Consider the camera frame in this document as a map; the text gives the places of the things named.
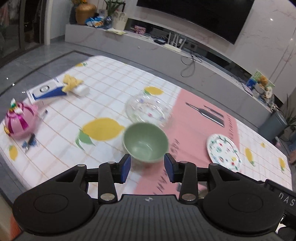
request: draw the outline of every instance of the glass door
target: glass door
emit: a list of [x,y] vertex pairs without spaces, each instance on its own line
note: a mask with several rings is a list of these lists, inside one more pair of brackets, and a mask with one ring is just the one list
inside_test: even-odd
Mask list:
[[19,51],[21,0],[9,0],[0,8],[0,59]]
[[46,0],[0,3],[0,68],[43,43],[45,8]]

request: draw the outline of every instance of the pink placemat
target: pink placemat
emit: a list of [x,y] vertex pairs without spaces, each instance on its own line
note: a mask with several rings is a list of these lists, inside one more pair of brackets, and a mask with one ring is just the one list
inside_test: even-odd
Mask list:
[[[206,149],[210,135],[225,135],[239,145],[235,118],[186,90],[179,93],[172,118],[164,131],[169,138],[172,156],[177,161],[189,161],[198,167],[208,167],[211,163]],[[177,189],[178,184],[169,181],[163,163],[159,163],[143,170],[134,194],[175,194],[178,197]]]

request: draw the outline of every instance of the bowl rim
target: bowl rim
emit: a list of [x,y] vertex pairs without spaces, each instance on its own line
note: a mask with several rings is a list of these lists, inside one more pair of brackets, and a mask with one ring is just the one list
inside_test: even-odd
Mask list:
[[167,146],[166,151],[165,151],[165,153],[163,154],[163,156],[167,153],[167,151],[168,151],[168,147],[169,147],[168,136],[166,135],[166,133],[165,133],[165,132],[164,132],[159,126],[154,125],[154,124],[149,123],[149,122],[136,122],[136,123],[132,123],[131,125],[129,125],[129,126],[124,130],[124,133],[123,133],[123,135],[122,135],[122,143],[123,143],[123,146],[124,146],[125,150],[128,152],[128,154],[130,154],[130,155],[131,155],[133,158],[135,158],[136,160],[139,160],[139,161],[141,161],[141,162],[145,162],[145,163],[157,163],[157,162],[159,162],[161,156],[160,156],[159,158],[157,158],[157,159],[153,159],[153,160],[149,160],[149,161],[147,161],[147,160],[142,160],[142,159],[137,158],[137,157],[134,156],[133,154],[131,154],[131,152],[126,148],[126,144],[125,144],[125,141],[124,141],[124,137],[125,137],[126,131],[127,131],[130,127],[135,126],[135,125],[139,125],[139,124],[140,124],[140,125],[143,125],[143,124],[144,124],[144,125],[155,126],[157,129],[159,129],[159,130],[164,134],[164,136],[166,137],[166,140],[167,140],[167,144],[168,144],[168,146]]

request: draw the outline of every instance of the yellow lemon pattern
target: yellow lemon pattern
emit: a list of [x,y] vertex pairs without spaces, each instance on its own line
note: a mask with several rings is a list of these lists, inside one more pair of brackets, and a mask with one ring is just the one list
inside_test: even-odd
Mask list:
[[75,67],[82,67],[82,66],[87,66],[87,63],[86,62],[81,62],[81,63],[75,65]]
[[107,141],[117,137],[124,129],[117,121],[110,118],[95,119],[82,127],[75,142],[84,150],[80,142],[94,145],[91,138],[97,141]]
[[281,171],[284,172],[285,168],[286,168],[286,164],[285,161],[283,160],[283,158],[279,157],[279,165],[281,166]]
[[144,93],[150,94],[150,95],[161,95],[163,93],[163,90],[153,86],[148,86],[144,88]]
[[255,166],[255,162],[253,161],[252,151],[249,148],[246,148],[245,154],[246,154],[248,161],[252,164],[252,166]]
[[17,148],[14,145],[9,146],[9,155],[12,160],[17,158]]

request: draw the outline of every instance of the tv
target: tv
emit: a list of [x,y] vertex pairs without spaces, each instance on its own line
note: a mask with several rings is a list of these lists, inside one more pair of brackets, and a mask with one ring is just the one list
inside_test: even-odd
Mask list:
[[254,0],[138,0],[155,9],[198,24],[235,43]]

